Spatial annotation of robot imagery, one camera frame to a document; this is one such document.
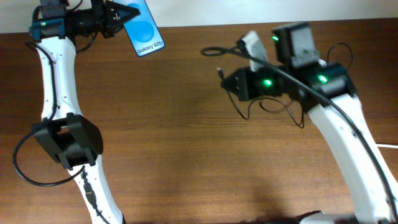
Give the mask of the blue Samsung Galaxy smartphone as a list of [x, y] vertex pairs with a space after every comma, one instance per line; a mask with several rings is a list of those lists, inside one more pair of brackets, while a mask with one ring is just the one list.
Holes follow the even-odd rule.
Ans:
[[139, 57], [152, 54], [165, 47], [165, 42], [145, 0], [117, 0], [116, 3], [137, 8], [138, 16], [124, 24], [124, 29]]

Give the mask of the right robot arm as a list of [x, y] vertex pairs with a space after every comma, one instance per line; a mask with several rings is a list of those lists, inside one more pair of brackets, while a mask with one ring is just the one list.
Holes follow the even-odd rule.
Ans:
[[221, 79], [230, 100], [248, 103], [288, 95], [299, 103], [321, 132], [344, 177], [354, 203], [350, 215], [310, 212], [292, 223], [396, 223], [397, 181], [374, 141], [362, 111], [357, 89], [347, 69], [322, 60], [306, 22], [272, 31], [277, 65], [255, 31], [242, 36], [229, 53], [250, 65]]

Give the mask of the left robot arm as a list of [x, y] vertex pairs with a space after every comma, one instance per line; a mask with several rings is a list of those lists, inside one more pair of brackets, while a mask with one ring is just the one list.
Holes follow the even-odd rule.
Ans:
[[103, 170], [103, 138], [80, 109], [75, 83], [77, 36], [114, 37], [140, 11], [114, 1], [92, 1], [89, 9], [68, 1], [41, 0], [32, 13], [29, 34], [38, 51], [44, 83], [41, 121], [33, 136], [52, 160], [76, 182], [93, 223], [125, 223]]

